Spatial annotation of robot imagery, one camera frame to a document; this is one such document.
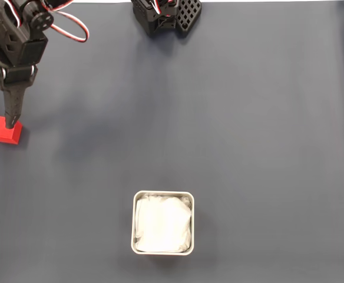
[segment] red wire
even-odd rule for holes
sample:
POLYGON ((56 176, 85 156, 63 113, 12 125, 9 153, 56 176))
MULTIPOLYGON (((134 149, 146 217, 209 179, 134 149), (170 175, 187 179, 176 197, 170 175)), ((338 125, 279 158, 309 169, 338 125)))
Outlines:
POLYGON ((47 10, 47 11, 51 11, 51 12, 56 12, 59 13, 60 15, 74 21, 76 24, 78 24, 84 31, 85 33, 85 38, 80 38, 80 37, 76 37, 75 35, 70 34, 69 32, 63 30, 62 28, 56 26, 56 25, 51 25, 51 28, 54 29, 55 31, 59 32, 60 34, 64 35, 67 38, 70 38, 72 40, 78 41, 78 42, 86 42, 89 37, 90 37, 90 31, 88 30, 88 28, 83 24, 83 22, 81 22, 78 18, 68 14, 68 13, 64 13, 64 12, 60 12, 59 10, 67 7, 68 5, 70 5, 74 0, 69 0, 68 2, 66 2, 65 4, 62 4, 56 8, 50 8, 46 5, 45 0, 41 0, 41 4, 42 6, 47 10))
POLYGON ((75 35, 70 34, 69 32, 66 32, 65 30, 63 30, 62 28, 56 26, 56 25, 52 25, 51 28, 54 29, 55 31, 59 32, 60 34, 64 35, 65 37, 71 38, 72 40, 78 41, 78 42, 86 42, 89 38, 90 38, 90 31, 88 30, 88 28, 82 23, 79 22, 79 20, 68 14, 68 13, 64 13, 64 12, 60 12, 57 11, 60 15, 74 21, 76 24, 78 24, 84 31, 85 33, 85 38, 80 38, 80 37, 76 37, 75 35))
POLYGON ((160 14, 160 13, 161 13, 161 10, 160 10, 160 6, 159 6, 159 1, 158 1, 158 0, 155 0, 155 2, 156 2, 156 5, 157 5, 157 7, 158 7, 159 14, 160 14))

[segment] black perforated part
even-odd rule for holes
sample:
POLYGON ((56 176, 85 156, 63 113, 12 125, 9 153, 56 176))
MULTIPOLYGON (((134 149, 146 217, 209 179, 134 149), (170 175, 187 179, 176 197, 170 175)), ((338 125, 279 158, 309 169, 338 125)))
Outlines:
POLYGON ((189 32, 201 14, 202 5, 199 0, 181 0, 176 16, 177 26, 184 35, 189 32))

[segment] robotic arm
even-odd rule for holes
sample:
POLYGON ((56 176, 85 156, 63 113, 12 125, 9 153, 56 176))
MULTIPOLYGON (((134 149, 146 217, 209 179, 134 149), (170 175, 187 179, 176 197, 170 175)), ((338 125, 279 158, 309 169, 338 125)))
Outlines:
POLYGON ((24 92, 33 85, 48 39, 48 28, 78 42, 86 42, 90 34, 76 17, 60 9, 73 0, 0 0, 0 90, 4 92, 6 128, 18 121, 24 92), (53 12, 76 22, 85 32, 79 38, 54 25, 53 12))

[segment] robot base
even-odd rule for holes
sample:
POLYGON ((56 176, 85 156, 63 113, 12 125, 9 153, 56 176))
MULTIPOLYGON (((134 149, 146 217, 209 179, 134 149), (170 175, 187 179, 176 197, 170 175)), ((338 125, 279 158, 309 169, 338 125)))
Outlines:
POLYGON ((199 0, 172 0, 160 7, 160 15, 146 0, 131 2, 135 18, 150 37, 167 29, 176 29, 182 37, 186 37, 202 11, 199 0))
POLYGON ((14 128, 6 128, 5 117, 0 116, 0 143, 18 144, 23 128, 20 122, 16 122, 14 128))

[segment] gray table surface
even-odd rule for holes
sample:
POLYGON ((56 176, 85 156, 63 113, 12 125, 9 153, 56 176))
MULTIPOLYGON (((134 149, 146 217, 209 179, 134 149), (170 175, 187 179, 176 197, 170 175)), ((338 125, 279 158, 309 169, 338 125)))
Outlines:
POLYGON ((205 3, 185 40, 67 11, 91 39, 47 31, 0 144, 0 283, 344 283, 342 3, 205 3), (133 253, 139 190, 194 195, 190 256, 133 253))

